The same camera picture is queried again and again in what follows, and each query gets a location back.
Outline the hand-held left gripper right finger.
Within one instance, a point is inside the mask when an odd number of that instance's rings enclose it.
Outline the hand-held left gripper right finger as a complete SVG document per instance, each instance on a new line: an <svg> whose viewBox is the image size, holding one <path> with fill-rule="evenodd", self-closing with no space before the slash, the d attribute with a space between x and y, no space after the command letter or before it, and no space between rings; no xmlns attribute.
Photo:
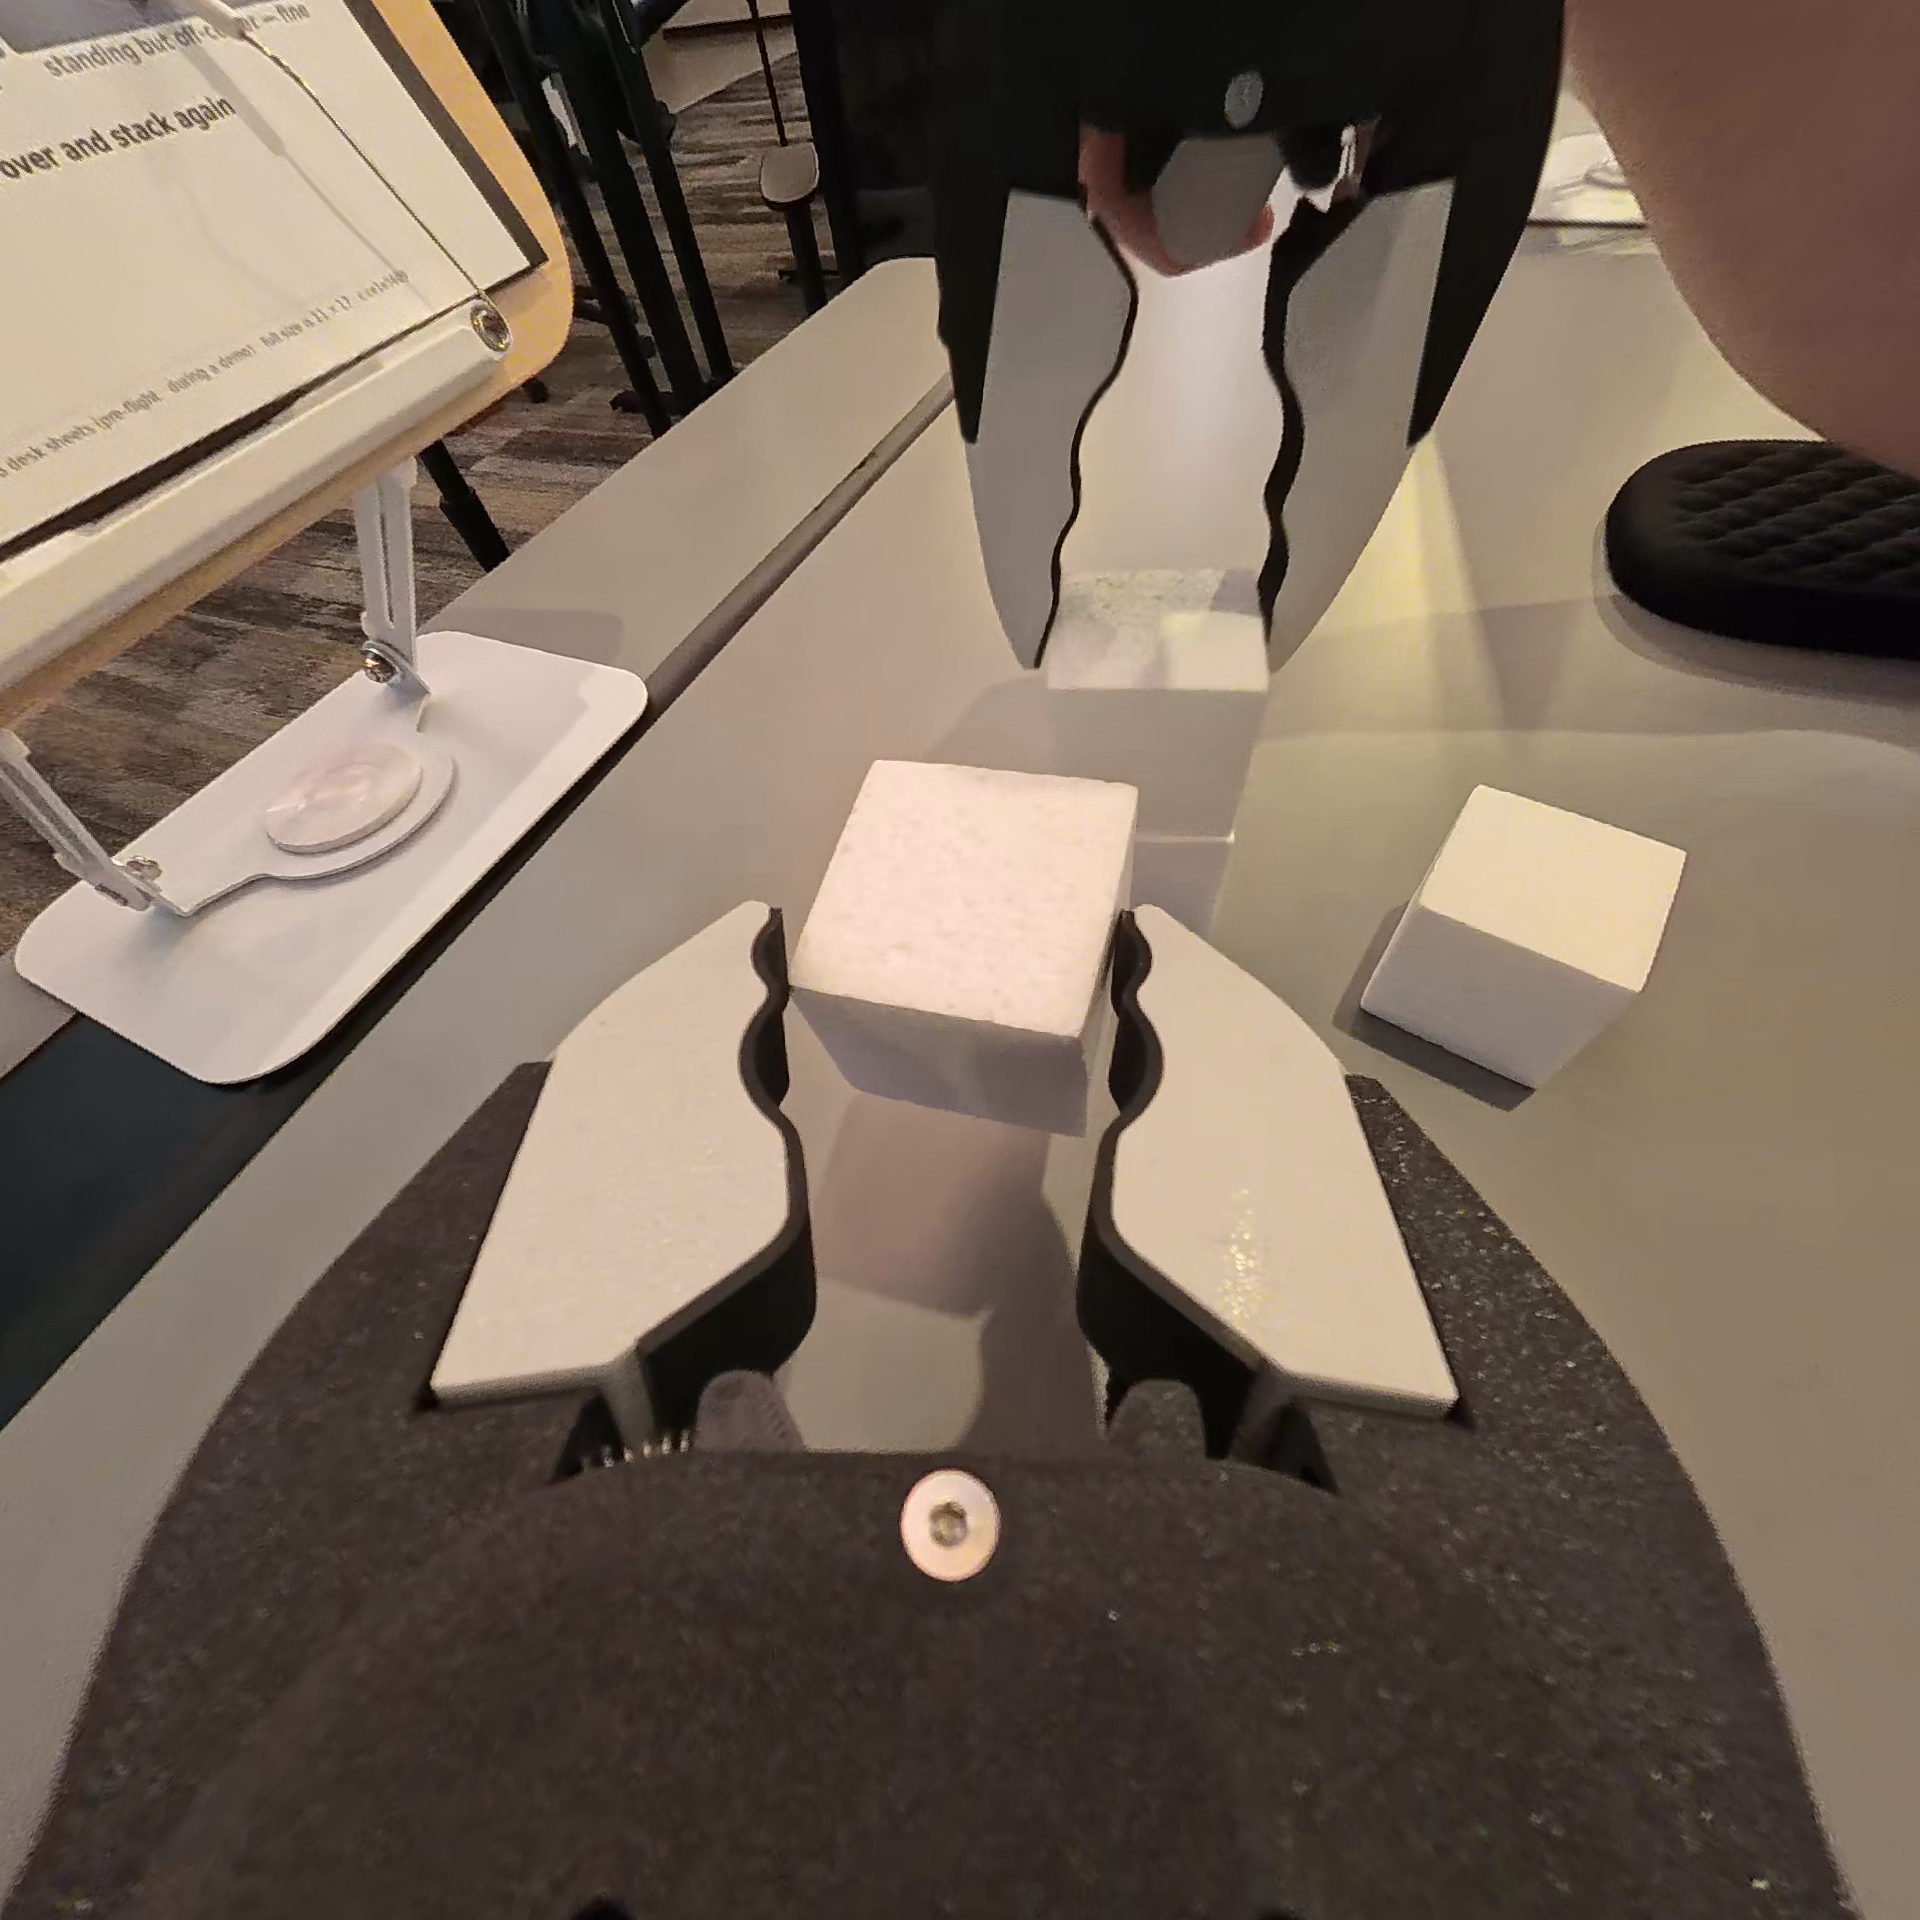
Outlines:
<svg viewBox="0 0 1920 1920"><path fill-rule="evenodd" d="M1271 1459L1292 1411L1459 1414L1425 1286L1332 1050L1140 905L1110 955L1110 1100L1079 1252L1109 1435L1177 1386L1213 1457Z"/></svg>

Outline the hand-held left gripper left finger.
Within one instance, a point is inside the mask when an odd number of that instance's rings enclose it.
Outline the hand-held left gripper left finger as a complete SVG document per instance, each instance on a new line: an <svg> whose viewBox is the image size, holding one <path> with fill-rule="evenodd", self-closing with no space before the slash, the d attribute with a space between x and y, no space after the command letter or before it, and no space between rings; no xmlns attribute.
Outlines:
<svg viewBox="0 0 1920 1920"><path fill-rule="evenodd" d="M813 1314L783 921L748 901L633 974L551 1055L433 1398L602 1396L629 1450L772 1374Z"/></svg>

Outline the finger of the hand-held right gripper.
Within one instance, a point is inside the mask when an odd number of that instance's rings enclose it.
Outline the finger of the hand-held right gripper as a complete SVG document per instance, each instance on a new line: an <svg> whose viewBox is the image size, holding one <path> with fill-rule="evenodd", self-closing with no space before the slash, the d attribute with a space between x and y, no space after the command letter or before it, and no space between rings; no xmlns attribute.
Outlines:
<svg viewBox="0 0 1920 1920"><path fill-rule="evenodd" d="M1005 204L991 333L967 476L1003 636L1039 667L1079 515L1079 449L1137 319L1137 284L1071 198Z"/></svg>
<svg viewBox="0 0 1920 1920"><path fill-rule="evenodd" d="M1262 575L1271 667L1331 611L1401 485L1452 201L1454 183L1436 181L1346 205L1284 291Z"/></svg>

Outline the white foam cube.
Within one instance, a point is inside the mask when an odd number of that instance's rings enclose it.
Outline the white foam cube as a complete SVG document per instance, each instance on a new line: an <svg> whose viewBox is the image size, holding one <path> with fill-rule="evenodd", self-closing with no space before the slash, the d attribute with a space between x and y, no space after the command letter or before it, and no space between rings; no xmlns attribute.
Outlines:
<svg viewBox="0 0 1920 1920"><path fill-rule="evenodd" d="M1190 933L1210 938L1235 852L1235 833L1143 833L1134 841L1129 905L1154 905Z"/></svg>
<svg viewBox="0 0 1920 1920"><path fill-rule="evenodd" d="M1132 783L878 758L789 962L853 1091L1081 1135L1137 814Z"/></svg>
<svg viewBox="0 0 1920 1920"><path fill-rule="evenodd" d="M1129 783L1143 835L1230 835L1269 697L1255 573L1071 572L1039 673L1052 773Z"/></svg>
<svg viewBox="0 0 1920 1920"><path fill-rule="evenodd" d="M1646 990L1684 866L1681 847L1478 783L1361 1009L1539 1087Z"/></svg>

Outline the person's right forearm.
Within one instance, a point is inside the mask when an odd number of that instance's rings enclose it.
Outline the person's right forearm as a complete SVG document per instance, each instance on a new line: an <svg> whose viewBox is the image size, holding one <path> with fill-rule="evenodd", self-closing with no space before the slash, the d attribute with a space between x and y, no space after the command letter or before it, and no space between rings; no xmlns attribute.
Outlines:
<svg viewBox="0 0 1920 1920"><path fill-rule="evenodd" d="M1721 357L1918 474L1918 5L1573 2L1567 66Z"/></svg>

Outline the person's right hand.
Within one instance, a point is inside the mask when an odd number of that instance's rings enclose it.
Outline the person's right hand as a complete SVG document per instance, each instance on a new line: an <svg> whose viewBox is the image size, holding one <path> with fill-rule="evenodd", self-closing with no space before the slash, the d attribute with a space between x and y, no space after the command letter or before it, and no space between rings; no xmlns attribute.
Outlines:
<svg viewBox="0 0 1920 1920"><path fill-rule="evenodd" d="M1089 218L1114 241L1118 252L1162 277L1183 271L1181 262L1164 246L1151 189L1127 183L1122 132L1081 126L1077 178Z"/></svg>

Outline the white document stand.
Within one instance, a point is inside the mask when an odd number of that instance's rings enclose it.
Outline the white document stand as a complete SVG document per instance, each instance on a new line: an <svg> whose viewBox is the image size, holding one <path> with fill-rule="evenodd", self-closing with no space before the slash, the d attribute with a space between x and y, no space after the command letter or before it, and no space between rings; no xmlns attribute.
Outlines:
<svg viewBox="0 0 1920 1920"><path fill-rule="evenodd" d="M1562 237L1646 231L1641 204L1607 135L1570 87L1557 99L1527 227Z"/></svg>

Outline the black office chair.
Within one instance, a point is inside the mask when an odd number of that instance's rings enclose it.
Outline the black office chair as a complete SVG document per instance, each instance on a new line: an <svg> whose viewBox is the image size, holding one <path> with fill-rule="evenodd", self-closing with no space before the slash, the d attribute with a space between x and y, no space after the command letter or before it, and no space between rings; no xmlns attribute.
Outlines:
<svg viewBox="0 0 1920 1920"><path fill-rule="evenodd" d="M947 2L789 2L831 260L844 281L933 257L931 159Z"/></svg>

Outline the wooden board document stand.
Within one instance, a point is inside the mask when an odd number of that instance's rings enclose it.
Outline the wooden board document stand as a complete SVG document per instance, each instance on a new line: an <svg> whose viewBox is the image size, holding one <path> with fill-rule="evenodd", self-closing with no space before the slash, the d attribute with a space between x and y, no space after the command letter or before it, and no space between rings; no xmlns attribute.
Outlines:
<svg viewBox="0 0 1920 1920"><path fill-rule="evenodd" d="M5 805L68 886L5 962L5 1069L87 1017L234 1086L323 1042L547 814L649 697L622 667L420 630L415 457L564 345L561 223L433 5L382 5L543 262L5 556ZM363 612L347 682L111 852L18 735L311 522L353 505Z"/></svg>

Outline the black desk legs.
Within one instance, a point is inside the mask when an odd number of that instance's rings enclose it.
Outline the black desk legs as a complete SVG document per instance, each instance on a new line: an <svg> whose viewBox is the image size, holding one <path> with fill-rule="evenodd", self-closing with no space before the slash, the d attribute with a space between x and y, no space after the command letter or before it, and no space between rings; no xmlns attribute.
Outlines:
<svg viewBox="0 0 1920 1920"><path fill-rule="evenodd" d="M678 5L487 2L474 11L509 131L583 279L574 308L607 333L622 365L612 407L660 436L733 374L675 158L676 119L643 58Z"/></svg>

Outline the black wrist rest pad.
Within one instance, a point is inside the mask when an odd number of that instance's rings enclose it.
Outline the black wrist rest pad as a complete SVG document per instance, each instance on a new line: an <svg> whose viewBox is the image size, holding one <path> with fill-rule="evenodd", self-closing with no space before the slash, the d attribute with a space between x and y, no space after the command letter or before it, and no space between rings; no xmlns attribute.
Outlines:
<svg viewBox="0 0 1920 1920"><path fill-rule="evenodd" d="M1737 438L1668 450L1620 485L1602 550L1620 594L1673 626L1918 661L1918 485L1847 449Z"/></svg>

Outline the printed instruction sheet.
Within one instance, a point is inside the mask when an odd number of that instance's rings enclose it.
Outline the printed instruction sheet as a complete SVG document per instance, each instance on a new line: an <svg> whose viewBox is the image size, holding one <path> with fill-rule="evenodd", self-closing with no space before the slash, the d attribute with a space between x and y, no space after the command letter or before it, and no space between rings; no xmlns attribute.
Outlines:
<svg viewBox="0 0 1920 1920"><path fill-rule="evenodd" d="M543 262L382 5L5 2L5 556Z"/></svg>

